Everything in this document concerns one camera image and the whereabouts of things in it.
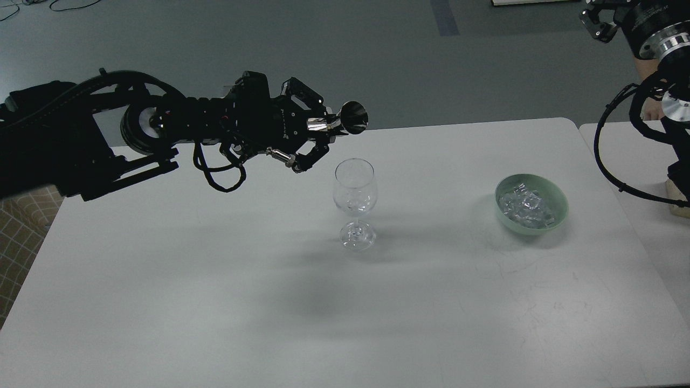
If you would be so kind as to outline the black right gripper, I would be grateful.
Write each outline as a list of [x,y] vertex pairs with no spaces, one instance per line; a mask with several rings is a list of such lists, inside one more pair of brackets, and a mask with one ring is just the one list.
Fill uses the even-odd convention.
[[[633,56],[640,60],[688,59],[688,1],[585,1],[579,20],[591,37],[609,43],[623,32]],[[611,19],[601,13],[611,11]]]

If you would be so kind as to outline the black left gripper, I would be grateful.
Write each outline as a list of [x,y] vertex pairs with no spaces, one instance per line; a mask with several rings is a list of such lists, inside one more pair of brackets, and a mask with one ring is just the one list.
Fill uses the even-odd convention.
[[[283,82],[281,95],[270,96],[265,74],[245,71],[219,99],[219,144],[226,157],[253,157],[271,151],[295,154],[291,169],[309,170],[329,152],[339,133],[308,132],[307,121],[327,121],[323,97],[291,77]],[[297,153],[307,142],[312,149]]]

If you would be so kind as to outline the person's bare forearm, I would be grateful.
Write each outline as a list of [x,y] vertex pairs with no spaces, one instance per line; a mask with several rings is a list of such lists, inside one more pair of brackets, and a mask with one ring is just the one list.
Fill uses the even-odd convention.
[[658,61],[656,59],[642,60],[634,58],[633,60],[640,81],[645,81],[649,76],[651,76],[651,74],[654,74],[658,69]]

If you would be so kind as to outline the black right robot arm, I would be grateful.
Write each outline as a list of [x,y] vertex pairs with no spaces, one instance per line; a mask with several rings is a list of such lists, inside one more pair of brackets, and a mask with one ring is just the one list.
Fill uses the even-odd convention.
[[[619,192],[688,208],[688,1],[588,1],[580,22],[596,41],[608,43],[621,31],[640,60],[657,59],[657,70],[640,84],[619,91],[599,119],[594,138],[596,164]],[[609,172],[599,152],[601,130],[619,104],[631,99],[629,122],[643,137],[670,145],[678,158],[667,176],[680,199],[654,196],[629,186]]]

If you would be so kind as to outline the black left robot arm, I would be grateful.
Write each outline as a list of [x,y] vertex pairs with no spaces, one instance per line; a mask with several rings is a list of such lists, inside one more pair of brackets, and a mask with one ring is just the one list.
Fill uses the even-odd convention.
[[297,174],[347,134],[345,111],[296,78],[271,96],[262,73],[246,71],[222,98],[193,98],[138,71],[100,71],[81,83],[53,81],[2,103],[2,199],[54,186],[93,200],[178,165],[176,146],[212,188],[232,192],[257,155]]

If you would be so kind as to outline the person's hand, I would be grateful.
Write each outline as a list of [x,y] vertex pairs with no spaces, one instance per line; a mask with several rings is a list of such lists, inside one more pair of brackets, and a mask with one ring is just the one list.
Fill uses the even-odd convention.
[[641,109],[640,118],[643,121],[658,121],[665,117],[662,102],[654,98],[646,98]]

